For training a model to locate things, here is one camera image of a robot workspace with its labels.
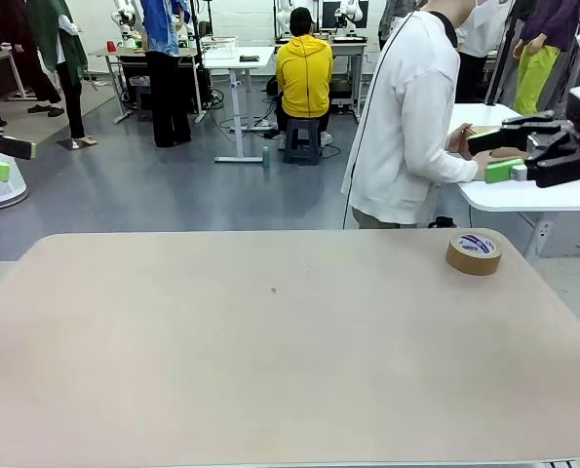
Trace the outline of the person's left hand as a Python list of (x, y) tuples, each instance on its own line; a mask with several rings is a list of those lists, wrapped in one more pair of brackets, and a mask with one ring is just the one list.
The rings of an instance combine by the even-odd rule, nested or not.
[(466, 160), (471, 160), (473, 156), (469, 150), (468, 139), (472, 134), (472, 124), (462, 124), (449, 134), (445, 150), (448, 153), (458, 154)]

